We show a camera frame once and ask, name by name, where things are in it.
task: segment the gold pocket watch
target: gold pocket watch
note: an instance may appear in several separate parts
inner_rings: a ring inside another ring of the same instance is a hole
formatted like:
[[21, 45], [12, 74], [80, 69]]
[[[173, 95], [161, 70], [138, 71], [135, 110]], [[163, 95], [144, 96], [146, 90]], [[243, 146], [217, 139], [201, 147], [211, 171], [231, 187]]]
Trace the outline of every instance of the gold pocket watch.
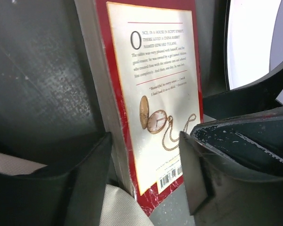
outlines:
[[[195, 120], [196, 120], [196, 114], [191, 114], [184, 126], [183, 131], [187, 132], [189, 123]], [[168, 122], [168, 128], [166, 129], [164, 136], [162, 138], [162, 146], [166, 151], [172, 151], [179, 146], [179, 144], [177, 144], [172, 148], [166, 147], [165, 138], [169, 129], [170, 129], [170, 133], [169, 133], [170, 140], [174, 143], [179, 141], [179, 137], [177, 139], [172, 138], [173, 117], [171, 115], [167, 116], [164, 110], [157, 110], [149, 117], [149, 103], [148, 103], [148, 98], [146, 96], [143, 96], [140, 102], [140, 121], [141, 121], [142, 129], [147, 129], [151, 134], [157, 134], [160, 131], [162, 131], [166, 125], [166, 122]]]

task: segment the barcode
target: barcode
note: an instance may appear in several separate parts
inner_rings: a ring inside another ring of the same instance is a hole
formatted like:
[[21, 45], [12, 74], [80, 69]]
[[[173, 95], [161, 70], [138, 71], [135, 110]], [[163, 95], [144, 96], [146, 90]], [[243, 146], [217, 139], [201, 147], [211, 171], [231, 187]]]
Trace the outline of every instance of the barcode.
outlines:
[[177, 175], [181, 174], [182, 172], [183, 172], [183, 167], [182, 166], [177, 168]]
[[175, 169], [172, 169], [169, 171], [166, 175], [164, 175], [160, 180], [160, 189], [164, 189], [166, 186], [168, 186], [174, 178], [179, 176], [183, 172], [182, 167], [178, 167]]

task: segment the gray fabric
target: gray fabric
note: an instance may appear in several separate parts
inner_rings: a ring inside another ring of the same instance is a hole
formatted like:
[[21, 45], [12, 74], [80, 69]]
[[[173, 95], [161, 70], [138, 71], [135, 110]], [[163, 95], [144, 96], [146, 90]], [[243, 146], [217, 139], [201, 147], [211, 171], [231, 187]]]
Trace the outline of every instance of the gray fabric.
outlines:
[[0, 173], [7, 175], [31, 174], [45, 165], [0, 153]]
[[124, 190], [106, 186], [100, 226], [154, 226], [139, 204]]

